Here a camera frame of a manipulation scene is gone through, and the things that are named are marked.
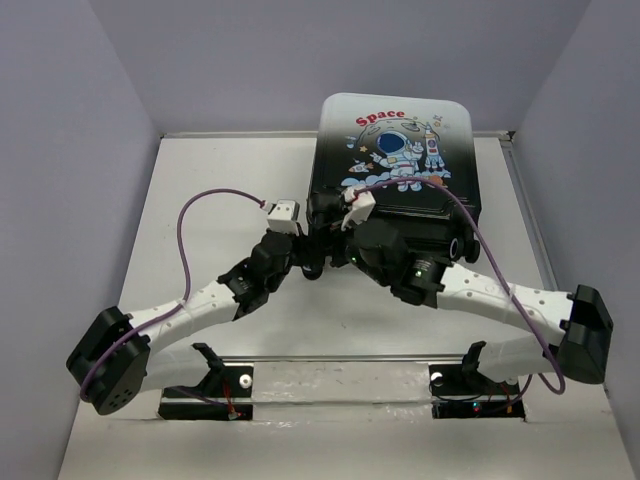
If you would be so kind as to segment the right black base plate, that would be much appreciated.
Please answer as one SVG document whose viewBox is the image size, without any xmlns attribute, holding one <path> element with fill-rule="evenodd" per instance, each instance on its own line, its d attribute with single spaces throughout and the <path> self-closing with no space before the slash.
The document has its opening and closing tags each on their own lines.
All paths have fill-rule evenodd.
<svg viewBox="0 0 640 480">
<path fill-rule="evenodd" d="M 429 375 L 431 411 L 436 420 L 526 417 L 518 383 L 496 384 L 467 377 L 459 364 L 432 364 Z"/>
</svg>

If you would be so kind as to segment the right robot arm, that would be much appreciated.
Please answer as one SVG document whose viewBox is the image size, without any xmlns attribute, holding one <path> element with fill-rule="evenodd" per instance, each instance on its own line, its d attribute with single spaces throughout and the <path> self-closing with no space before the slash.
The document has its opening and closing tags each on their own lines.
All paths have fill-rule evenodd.
<svg viewBox="0 0 640 480">
<path fill-rule="evenodd" d="M 501 284 L 447 258 L 410 250 L 399 231 L 380 220 L 336 221 L 331 242 L 344 259 L 400 301 L 477 315 L 525 331 L 504 342 L 477 341 L 463 357 L 462 384 L 482 392 L 524 375 L 560 372 L 601 384 L 606 377 L 613 320 L 600 292 Z"/>
</svg>

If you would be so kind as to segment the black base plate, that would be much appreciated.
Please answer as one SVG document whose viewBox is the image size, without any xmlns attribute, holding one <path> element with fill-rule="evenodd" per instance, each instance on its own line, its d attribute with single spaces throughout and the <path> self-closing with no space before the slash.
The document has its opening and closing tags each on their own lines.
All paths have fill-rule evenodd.
<svg viewBox="0 0 640 480">
<path fill-rule="evenodd" d="M 227 363 L 196 386 L 162 391 L 158 416 L 164 420 L 251 421 L 254 365 Z"/>
<path fill-rule="evenodd" d="M 432 364 L 429 375 L 431 411 L 436 420 L 526 417 L 518 383 L 496 384 L 467 377 L 459 364 Z"/>
</svg>

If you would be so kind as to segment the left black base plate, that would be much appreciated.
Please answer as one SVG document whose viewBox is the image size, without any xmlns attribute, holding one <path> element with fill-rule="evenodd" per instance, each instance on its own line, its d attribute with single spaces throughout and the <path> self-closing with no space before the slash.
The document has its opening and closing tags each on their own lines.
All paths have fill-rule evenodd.
<svg viewBox="0 0 640 480">
<path fill-rule="evenodd" d="M 158 416 L 164 420 L 251 421 L 254 365 L 227 363 L 196 386 L 162 391 Z"/>
</svg>

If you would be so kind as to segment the white cardboard front panel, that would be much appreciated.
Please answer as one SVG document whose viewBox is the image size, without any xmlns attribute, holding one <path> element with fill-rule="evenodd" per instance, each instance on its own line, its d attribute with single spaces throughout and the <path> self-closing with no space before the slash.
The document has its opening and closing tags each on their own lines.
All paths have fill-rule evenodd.
<svg viewBox="0 0 640 480">
<path fill-rule="evenodd" d="M 64 479 L 630 479 L 599 387 L 532 386 L 522 419 L 434 419 L 429 408 L 281 411 L 265 421 L 165 421 L 157 395 L 123 414 L 80 407 Z"/>
</svg>

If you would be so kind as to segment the black and white suitcase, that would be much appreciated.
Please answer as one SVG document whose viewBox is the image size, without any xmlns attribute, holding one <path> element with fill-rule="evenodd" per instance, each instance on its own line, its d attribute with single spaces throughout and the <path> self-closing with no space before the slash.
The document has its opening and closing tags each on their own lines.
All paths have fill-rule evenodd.
<svg viewBox="0 0 640 480">
<path fill-rule="evenodd" d="M 308 232 L 344 216 L 348 187 L 373 187 L 373 217 L 413 251 L 474 263 L 481 213 L 469 112 L 448 100 L 337 93 L 322 106 L 306 205 Z"/>
</svg>

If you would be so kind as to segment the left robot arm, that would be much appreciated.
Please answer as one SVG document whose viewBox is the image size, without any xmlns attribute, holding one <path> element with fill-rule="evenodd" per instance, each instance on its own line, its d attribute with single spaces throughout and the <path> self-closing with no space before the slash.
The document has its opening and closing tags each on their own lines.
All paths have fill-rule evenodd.
<svg viewBox="0 0 640 480">
<path fill-rule="evenodd" d="M 313 237 L 268 230 L 247 258 L 185 298 L 130 313 L 117 306 L 101 311 L 66 361 L 80 399 L 102 416 L 119 411 L 143 390 L 162 350 L 253 313 L 294 267 L 317 279 L 326 257 Z"/>
</svg>

